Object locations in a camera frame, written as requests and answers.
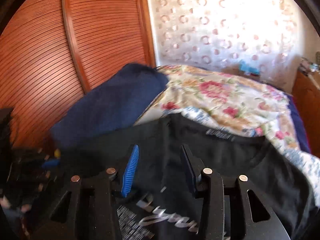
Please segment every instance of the sheer white curtain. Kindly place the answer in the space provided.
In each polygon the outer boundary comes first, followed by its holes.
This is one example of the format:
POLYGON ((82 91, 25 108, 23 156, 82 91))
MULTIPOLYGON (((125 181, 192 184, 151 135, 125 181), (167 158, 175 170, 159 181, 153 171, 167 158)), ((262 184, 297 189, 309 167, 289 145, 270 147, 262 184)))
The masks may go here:
POLYGON ((292 0, 149 0, 158 65, 233 72, 240 60, 261 79, 287 84, 297 43, 292 0))

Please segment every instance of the purple bed sheet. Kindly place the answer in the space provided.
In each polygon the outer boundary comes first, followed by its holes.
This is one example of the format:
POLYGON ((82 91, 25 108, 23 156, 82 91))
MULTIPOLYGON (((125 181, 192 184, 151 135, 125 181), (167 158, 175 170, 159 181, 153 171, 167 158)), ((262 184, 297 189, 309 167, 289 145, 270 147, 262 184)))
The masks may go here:
POLYGON ((294 104, 293 97, 288 95, 288 98, 290 100, 288 107, 291 110, 291 118, 296 130, 297 139, 300 144, 300 149, 304 152, 311 154, 308 137, 307 137, 306 129, 304 128, 304 125, 303 125, 303 121, 299 115, 297 107, 294 104))

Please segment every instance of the floral blanket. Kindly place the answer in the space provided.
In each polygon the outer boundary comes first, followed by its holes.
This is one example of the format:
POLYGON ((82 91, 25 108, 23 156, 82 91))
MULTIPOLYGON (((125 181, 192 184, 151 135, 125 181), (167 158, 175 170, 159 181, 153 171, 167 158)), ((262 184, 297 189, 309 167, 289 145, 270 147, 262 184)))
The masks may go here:
POLYGON ((159 68, 169 82, 137 122, 171 113, 233 134, 265 135, 308 178, 320 206, 320 160, 299 149, 286 95, 253 80, 187 65, 159 68))

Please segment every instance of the round metal pin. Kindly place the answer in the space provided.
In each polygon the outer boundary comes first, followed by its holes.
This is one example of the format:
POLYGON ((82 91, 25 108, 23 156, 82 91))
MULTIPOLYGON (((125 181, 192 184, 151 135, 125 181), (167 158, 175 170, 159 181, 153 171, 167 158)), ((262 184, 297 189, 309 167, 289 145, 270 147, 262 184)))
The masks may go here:
POLYGON ((80 179, 80 177, 78 175, 75 175, 75 176, 71 177, 71 181, 72 182, 77 182, 77 181, 79 181, 79 179, 80 179))
POLYGON ((211 170, 210 168, 204 168, 204 169, 203 169, 203 172, 204 172, 205 174, 211 174, 211 173, 212 173, 212 170, 211 170))
POLYGON ((115 168, 107 168, 107 173, 108 174, 114 174, 116 172, 115 168))
POLYGON ((239 180, 241 181, 248 181, 248 177, 246 175, 240 175, 239 180))

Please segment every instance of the navy blue fabric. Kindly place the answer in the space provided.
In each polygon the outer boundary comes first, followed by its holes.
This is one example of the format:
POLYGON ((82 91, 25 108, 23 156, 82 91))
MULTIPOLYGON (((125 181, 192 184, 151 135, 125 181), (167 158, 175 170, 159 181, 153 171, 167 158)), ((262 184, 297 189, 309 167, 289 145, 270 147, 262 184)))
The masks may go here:
POLYGON ((74 147, 85 138, 133 125, 164 91, 167 82, 167 77, 156 69, 134 63, 125 65, 76 102, 51 128, 57 147, 74 147))
POLYGON ((303 121, 299 115, 299 112, 294 104, 293 98, 289 95, 287 95, 290 103, 289 103, 289 109, 291 110, 291 118, 293 120, 293 124, 297 133, 297 139, 300 144, 300 149, 304 152, 311 153, 306 129, 304 128, 303 121))

